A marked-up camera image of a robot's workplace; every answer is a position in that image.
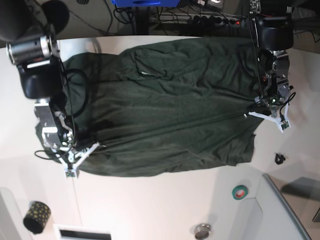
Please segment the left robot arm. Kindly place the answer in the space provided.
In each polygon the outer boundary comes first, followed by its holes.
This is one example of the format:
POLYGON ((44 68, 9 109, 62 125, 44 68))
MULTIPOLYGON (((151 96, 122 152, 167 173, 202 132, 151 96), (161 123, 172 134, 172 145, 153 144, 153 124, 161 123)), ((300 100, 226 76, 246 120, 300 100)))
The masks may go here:
POLYGON ((293 7, 287 1, 251 0, 248 26, 256 54, 259 94, 256 104, 263 114, 276 118, 288 101, 290 60, 293 46, 293 7))

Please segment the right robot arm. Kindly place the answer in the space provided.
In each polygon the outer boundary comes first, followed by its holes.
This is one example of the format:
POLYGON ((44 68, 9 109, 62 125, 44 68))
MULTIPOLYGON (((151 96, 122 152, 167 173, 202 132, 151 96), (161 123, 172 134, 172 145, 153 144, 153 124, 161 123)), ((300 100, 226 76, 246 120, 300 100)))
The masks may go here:
POLYGON ((80 70, 64 67, 57 43, 57 34, 69 23, 70 11, 60 0, 49 0, 40 10, 45 21, 36 17, 24 0, 1 1, 0 39, 17 68, 25 97, 35 101, 34 112, 48 159, 72 163, 87 149, 79 143, 75 123, 84 108, 73 110, 68 78, 80 70))

